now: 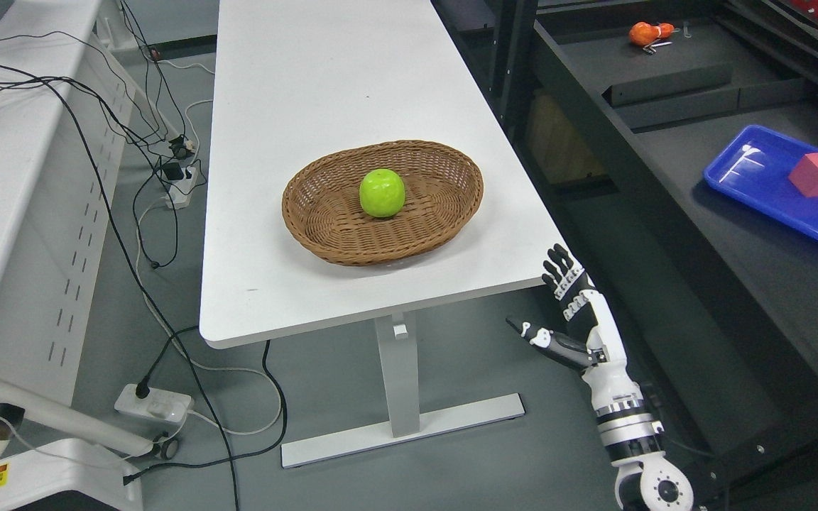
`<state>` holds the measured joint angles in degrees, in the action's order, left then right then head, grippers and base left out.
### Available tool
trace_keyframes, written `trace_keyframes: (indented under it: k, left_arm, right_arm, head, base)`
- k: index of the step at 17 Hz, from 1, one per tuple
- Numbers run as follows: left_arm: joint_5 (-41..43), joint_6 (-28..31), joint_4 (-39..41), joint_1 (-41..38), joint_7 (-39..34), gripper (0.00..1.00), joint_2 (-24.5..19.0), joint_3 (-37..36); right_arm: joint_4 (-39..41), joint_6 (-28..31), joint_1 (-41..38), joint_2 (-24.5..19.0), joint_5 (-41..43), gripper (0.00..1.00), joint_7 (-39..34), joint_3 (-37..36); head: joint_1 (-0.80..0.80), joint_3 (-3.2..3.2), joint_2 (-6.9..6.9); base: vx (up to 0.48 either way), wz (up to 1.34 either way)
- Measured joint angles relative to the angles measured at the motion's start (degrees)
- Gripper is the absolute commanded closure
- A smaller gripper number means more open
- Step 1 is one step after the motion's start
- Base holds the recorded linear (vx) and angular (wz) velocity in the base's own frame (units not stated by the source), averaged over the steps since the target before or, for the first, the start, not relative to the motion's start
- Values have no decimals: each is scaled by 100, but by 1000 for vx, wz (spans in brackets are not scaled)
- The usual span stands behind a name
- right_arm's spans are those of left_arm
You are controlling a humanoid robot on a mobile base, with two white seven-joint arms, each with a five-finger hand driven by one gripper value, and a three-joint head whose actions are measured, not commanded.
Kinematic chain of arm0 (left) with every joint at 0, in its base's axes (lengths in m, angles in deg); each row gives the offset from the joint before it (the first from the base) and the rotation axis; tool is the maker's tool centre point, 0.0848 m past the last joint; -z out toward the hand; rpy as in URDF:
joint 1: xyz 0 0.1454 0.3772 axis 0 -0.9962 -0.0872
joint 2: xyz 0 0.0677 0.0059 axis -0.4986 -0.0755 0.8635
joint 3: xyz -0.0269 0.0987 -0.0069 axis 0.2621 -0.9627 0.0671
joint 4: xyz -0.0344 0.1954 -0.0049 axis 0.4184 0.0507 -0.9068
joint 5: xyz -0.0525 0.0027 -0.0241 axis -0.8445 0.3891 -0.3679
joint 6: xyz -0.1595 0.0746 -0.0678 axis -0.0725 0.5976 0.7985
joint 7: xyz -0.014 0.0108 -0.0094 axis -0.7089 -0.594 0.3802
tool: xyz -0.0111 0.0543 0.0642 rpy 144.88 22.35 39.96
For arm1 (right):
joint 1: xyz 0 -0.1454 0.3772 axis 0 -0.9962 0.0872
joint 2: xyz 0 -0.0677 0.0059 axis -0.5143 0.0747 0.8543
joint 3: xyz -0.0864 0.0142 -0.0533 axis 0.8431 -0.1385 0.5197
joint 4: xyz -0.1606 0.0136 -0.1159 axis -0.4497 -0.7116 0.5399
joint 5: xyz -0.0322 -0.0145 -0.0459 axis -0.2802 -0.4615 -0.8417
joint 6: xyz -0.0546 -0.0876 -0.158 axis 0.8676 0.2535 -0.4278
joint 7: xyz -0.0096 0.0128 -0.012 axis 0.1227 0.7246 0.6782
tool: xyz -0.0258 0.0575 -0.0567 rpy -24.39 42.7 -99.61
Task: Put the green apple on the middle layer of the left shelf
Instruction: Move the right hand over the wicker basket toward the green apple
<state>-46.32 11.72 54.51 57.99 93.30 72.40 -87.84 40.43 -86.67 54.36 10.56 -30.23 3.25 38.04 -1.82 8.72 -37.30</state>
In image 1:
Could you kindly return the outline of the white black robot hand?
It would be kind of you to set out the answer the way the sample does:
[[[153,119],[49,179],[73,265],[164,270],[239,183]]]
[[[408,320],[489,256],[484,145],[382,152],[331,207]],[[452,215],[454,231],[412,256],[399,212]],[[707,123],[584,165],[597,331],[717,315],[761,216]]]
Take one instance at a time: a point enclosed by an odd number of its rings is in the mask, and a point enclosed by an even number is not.
[[[605,296],[565,246],[556,243],[547,256],[542,281],[559,303],[564,326],[549,328],[515,317],[506,322],[542,355],[579,372],[598,417],[644,410],[645,398],[628,375],[622,336]]]

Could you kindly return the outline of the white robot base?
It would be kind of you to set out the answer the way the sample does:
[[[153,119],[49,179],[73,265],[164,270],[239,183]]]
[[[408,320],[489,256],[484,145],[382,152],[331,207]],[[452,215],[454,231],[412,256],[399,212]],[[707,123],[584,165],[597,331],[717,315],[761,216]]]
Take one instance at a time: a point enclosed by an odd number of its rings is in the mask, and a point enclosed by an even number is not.
[[[64,439],[6,455],[27,420]],[[0,510],[142,510],[134,457],[178,452],[176,433],[146,439],[72,408],[71,397],[48,397],[0,378]]]

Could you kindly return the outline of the white robot forearm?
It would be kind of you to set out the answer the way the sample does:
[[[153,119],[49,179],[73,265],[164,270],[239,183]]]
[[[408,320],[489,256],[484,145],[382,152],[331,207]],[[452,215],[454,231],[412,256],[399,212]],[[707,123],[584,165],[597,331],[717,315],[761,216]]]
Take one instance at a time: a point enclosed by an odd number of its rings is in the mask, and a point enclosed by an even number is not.
[[[601,442],[617,469],[616,502],[622,510],[692,510],[694,489],[666,459],[663,425],[639,399],[595,412]]]

